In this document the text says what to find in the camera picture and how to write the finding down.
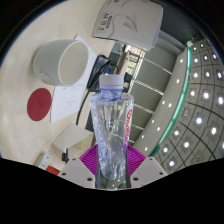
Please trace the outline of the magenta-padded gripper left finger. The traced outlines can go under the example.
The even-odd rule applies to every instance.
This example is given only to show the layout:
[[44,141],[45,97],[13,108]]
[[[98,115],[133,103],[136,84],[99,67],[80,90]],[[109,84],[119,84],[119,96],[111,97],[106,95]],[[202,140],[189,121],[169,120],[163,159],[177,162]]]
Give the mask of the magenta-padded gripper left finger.
[[79,158],[70,159],[59,176],[84,188],[96,187],[98,173],[97,146],[93,146]]

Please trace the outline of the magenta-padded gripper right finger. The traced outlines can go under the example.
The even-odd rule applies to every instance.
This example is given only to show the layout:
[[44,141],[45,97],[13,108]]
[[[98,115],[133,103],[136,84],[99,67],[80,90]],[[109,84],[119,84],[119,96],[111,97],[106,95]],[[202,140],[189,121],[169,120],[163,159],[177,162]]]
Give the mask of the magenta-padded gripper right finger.
[[126,187],[140,188],[167,176],[154,157],[146,157],[135,148],[127,147]]

